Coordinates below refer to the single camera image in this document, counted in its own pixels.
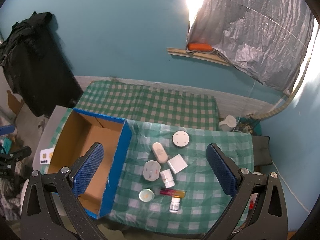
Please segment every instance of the round white device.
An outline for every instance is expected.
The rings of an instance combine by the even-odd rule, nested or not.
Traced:
[[[172,136],[172,142],[177,147],[185,147],[189,141],[189,135],[185,131],[177,131]]]

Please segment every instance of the window sill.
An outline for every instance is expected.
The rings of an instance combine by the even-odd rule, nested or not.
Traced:
[[[167,51],[170,55],[202,59],[202,60],[218,63],[225,66],[231,66],[228,62],[219,58],[217,55],[210,55],[210,54],[205,54],[201,52],[188,54],[184,49],[175,49],[175,48],[167,48]]]

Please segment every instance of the silver curtain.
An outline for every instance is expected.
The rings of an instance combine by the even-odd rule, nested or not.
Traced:
[[[263,85],[290,94],[313,30],[304,0],[204,0],[187,43],[207,43]]]

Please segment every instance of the blue wall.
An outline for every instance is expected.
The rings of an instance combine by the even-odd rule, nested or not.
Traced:
[[[320,36],[309,67],[292,103],[281,113],[261,122],[270,136],[273,162],[291,190],[311,210],[320,194]],[[265,173],[276,171],[265,167]],[[282,183],[288,210],[289,230],[297,230],[308,216]]]
[[[51,28],[74,75],[166,82],[241,96],[254,82],[235,68],[167,54],[167,47],[185,47],[185,0],[6,0],[0,9],[4,38],[33,11],[55,14]],[[256,83],[251,97],[276,103],[280,95]]]

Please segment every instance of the white baseboard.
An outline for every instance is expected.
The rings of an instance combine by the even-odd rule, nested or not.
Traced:
[[[268,112],[273,107],[272,104],[253,99],[242,97],[234,94],[225,92],[195,88],[189,86],[181,86],[175,84],[167,84],[160,82],[149,82],[143,80],[134,79],[121,79],[121,78],[109,78],[109,77],[92,77],[92,76],[76,76],[76,79],[83,90],[89,86],[92,81],[96,80],[117,80],[119,82],[136,85],[147,85],[151,87],[174,89],[182,92],[189,92],[197,95],[208,95],[213,96],[218,105],[219,117],[225,118],[227,115],[233,116],[246,116],[247,114],[263,114]]]

